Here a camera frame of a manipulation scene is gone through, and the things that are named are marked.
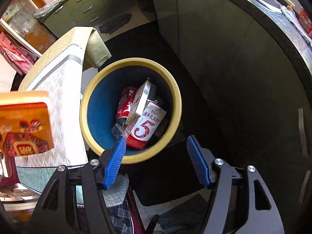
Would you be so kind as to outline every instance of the plaid fabric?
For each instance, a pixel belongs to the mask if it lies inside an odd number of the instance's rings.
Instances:
[[[19,56],[23,59],[22,61],[16,61],[9,57],[6,50],[14,51],[14,49],[19,52]],[[12,38],[8,38],[4,32],[0,34],[0,53],[20,75],[27,74],[33,66],[33,63],[30,62],[24,55],[26,54],[27,56],[28,52],[24,48],[18,46]]]
[[[133,233],[131,214],[126,198],[122,204],[108,208],[108,212],[113,223],[114,230],[117,234]]]

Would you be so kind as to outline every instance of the red soda can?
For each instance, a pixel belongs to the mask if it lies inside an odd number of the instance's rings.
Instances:
[[[116,113],[116,122],[118,124],[123,125],[127,119],[137,89],[133,86],[126,86],[122,90]]]

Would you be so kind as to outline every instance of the plastic bag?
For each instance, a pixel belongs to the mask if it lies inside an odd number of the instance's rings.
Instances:
[[[33,16],[35,18],[41,18],[46,16],[51,10],[53,10],[60,2],[63,0],[54,0],[52,2],[47,3],[42,8],[36,9]]]

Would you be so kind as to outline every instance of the red checkered cloth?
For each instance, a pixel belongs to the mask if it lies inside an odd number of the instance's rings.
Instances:
[[[0,34],[0,53],[20,75],[27,74],[33,66],[33,63],[26,58],[28,51],[17,45],[4,32]]]

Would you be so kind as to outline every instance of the yellow rim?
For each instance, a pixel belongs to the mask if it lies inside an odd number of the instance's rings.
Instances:
[[[80,128],[83,134],[84,139],[90,146],[90,148],[99,156],[102,154],[104,149],[93,139],[87,122],[87,108],[90,96],[95,89],[96,85],[107,76],[109,73],[115,71],[116,69],[126,67],[126,66],[143,66],[150,68],[160,74],[167,82],[170,87],[172,97],[173,97],[173,115],[171,117],[170,125],[163,135],[163,137],[151,148],[142,153],[131,155],[131,156],[124,156],[122,160],[122,164],[132,164],[145,161],[157,153],[159,153],[166,145],[171,141],[172,137],[174,136],[177,128],[179,126],[179,122],[181,119],[182,114],[182,100],[179,87],[177,82],[174,80],[173,76],[166,70],[163,66],[158,64],[157,62],[144,59],[144,58],[128,58],[116,61],[106,68],[102,69],[90,82],[85,93],[83,95],[81,105],[80,105]]]

